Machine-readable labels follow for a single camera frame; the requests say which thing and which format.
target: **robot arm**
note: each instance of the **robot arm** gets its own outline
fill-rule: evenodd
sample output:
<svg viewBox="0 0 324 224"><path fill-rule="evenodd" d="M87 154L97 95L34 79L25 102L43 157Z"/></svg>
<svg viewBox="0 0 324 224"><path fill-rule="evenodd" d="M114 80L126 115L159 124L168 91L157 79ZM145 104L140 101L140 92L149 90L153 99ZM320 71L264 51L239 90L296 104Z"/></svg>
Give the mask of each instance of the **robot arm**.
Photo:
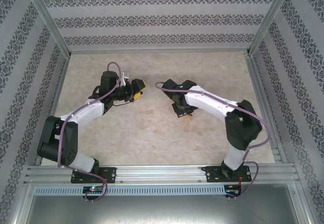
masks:
<svg viewBox="0 0 324 224"><path fill-rule="evenodd" d="M104 115L113 106L114 101L134 102L143 94L142 90L146 87L144 81L140 79L134 79L129 83L128 73L124 72L122 86L117 87L109 96L90 104L109 92L116 85L117 79L115 72L105 71L101 77L100 86L94 89L93 94L85 103L88 106L72 115L66 124L62 143L62 165L85 172L98 173L99 162L78 151L78 133L92 120ZM50 116L46 119L37 148L39 156L57 162L60 131L63 122L70 115L71 113L61 117Z"/></svg>
<svg viewBox="0 0 324 224"><path fill-rule="evenodd" d="M243 100L242 102L230 101L205 91L202 87L198 86L192 81L185 81L177 85L171 79L167 80L162 88L176 89L176 90L192 90L200 91L203 94L197 93L179 93L179 92L166 92L164 93L174 101L173 109L178 117L184 115L191 115L194 110L201 108L210 114L218 117L225 123L227 139L230 143L230 148L227 156L222 162L222 173L230 178L243 164L243 158L248 149L250 142L258 136L262 130L261 124L258 120L250 115L242 113L232 107L217 102L208 97L207 94L212 95L228 104L241 107L255 114L252 105Z"/></svg>

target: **marble floor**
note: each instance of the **marble floor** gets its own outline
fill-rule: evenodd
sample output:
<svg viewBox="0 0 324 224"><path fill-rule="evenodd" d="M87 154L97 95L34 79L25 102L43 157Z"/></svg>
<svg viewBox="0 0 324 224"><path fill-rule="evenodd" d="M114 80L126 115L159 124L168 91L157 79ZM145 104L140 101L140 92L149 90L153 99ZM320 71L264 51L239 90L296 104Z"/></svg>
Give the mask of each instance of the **marble floor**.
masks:
<svg viewBox="0 0 324 224"><path fill-rule="evenodd" d="M189 79L226 99L246 99L261 115L241 52L72 55L55 115L64 115L82 105L100 84L111 61L129 71L131 79L145 80L148 88L134 103L112 107L79 135L79 151L98 159L101 165L222 162L229 148L223 122L200 109L191 118L178 118L172 101L154 87L157 81L171 78L181 83ZM252 144L265 138L262 130ZM247 159L274 163L269 144L253 149Z"/></svg>

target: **patterned wallpaper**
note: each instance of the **patterned wallpaper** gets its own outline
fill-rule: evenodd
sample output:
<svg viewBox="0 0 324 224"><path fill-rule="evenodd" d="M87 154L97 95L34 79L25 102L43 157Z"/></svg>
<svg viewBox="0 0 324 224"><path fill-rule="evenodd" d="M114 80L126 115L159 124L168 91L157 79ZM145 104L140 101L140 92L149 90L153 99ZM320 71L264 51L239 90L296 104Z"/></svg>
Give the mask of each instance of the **patterned wallpaper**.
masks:
<svg viewBox="0 0 324 224"><path fill-rule="evenodd" d="M65 59L31 0L0 0L0 223L33 165Z"/></svg>
<svg viewBox="0 0 324 224"><path fill-rule="evenodd" d="M324 223L323 13L323 0L285 0L254 55L315 223Z"/></svg>
<svg viewBox="0 0 324 224"><path fill-rule="evenodd" d="M273 0L44 0L72 52L247 49Z"/></svg>

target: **enclosure wall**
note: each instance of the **enclosure wall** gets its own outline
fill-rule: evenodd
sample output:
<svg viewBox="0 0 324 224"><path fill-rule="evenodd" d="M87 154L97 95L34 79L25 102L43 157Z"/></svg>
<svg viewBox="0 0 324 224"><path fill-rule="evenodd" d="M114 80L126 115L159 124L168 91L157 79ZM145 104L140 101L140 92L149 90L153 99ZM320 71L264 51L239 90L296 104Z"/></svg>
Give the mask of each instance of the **enclosure wall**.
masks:
<svg viewBox="0 0 324 224"><path fill-rule="evenodd" d="M254 54L287 159L324 223L324 0L285 0Z"/></svg>
<svg viewBox="0 0 324 224"><path fill-rule="evenodd" d="M0 223L33 165L65 59L31 0L0 0Z"/></svg>
<svg viewBox="0 0 324 224"><path fill-rule="evenodd" d="M72 52L247 49L273 0L44 0Z"/></svg>

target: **perforated metal strip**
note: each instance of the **perforated metal strip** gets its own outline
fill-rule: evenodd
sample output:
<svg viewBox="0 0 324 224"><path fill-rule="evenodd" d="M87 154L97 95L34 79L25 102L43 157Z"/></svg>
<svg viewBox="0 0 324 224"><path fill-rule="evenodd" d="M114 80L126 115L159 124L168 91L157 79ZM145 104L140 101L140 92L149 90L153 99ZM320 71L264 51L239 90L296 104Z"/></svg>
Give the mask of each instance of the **perforated metal strip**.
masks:
<svg viewBox="0 0 324 224"><path fill-rule="evenodd" d="M80 196L83 186L40 186L35 196ZM109 186L107 196L224 195L224 185Z"/></svg>

